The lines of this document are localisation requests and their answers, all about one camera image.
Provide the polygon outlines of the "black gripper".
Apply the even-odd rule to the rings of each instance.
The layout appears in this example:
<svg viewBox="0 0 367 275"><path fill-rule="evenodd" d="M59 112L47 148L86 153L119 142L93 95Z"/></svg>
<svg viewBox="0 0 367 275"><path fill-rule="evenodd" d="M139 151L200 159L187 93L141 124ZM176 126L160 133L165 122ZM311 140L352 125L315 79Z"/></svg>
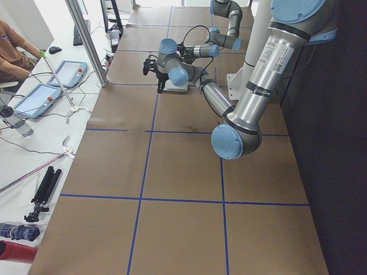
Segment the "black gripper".
<svg viewBox="0 0 367 275"><path fill-rule="evenodd" d="M168 74L162 73L158 68L155 69L155 74L158 79L157 92L162 93L165 88L166 81L169 79Z"/></svg>
<svg viewBox="0 0 367 275"><path fill-rule="evenodd" d="M183 62L193 62L195 60L193 50L194 50L193 46L180 47L180 55Z"/></svg>

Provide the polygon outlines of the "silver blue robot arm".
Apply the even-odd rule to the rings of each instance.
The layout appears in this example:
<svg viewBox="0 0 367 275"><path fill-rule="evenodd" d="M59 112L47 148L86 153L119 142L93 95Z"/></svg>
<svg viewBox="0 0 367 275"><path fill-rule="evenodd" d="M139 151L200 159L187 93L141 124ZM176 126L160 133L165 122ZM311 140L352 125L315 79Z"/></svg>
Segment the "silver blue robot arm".
<svg viewBox="0 0 367 275"><path fill-rule="evenodd" d="M165 38L157 58L147 59L143 71L156 74L158 92L163 92L167 81L176 87L188 83L199 87L207 103L224 121L212 132L213 149L221 158L232 160L254 152L261 144L259 120L295 51L335 39L339 2L261 1L244 64L228 77L228 88L234 91L232 96L225 96L206 70L193 62L217 57L222 48L239 50L243 13L235 1L211 1L210 12L228 19L227 34L213 27L205 43L197 46Z"/></svg>
<svg viewBox="0 0 367 275"><path fill-rule="evenodd" d="M239 38L239 33L243 12L239 4L235 1L211 1L210 13L228 19L228 31L223 34L218 28L212 27L208 29L203 45L186 46L184 42L178 44L177 51L182 61L187 64L191 64L198 58L216 58L222 48L235 51L241 48L242 40Z"/></svg>

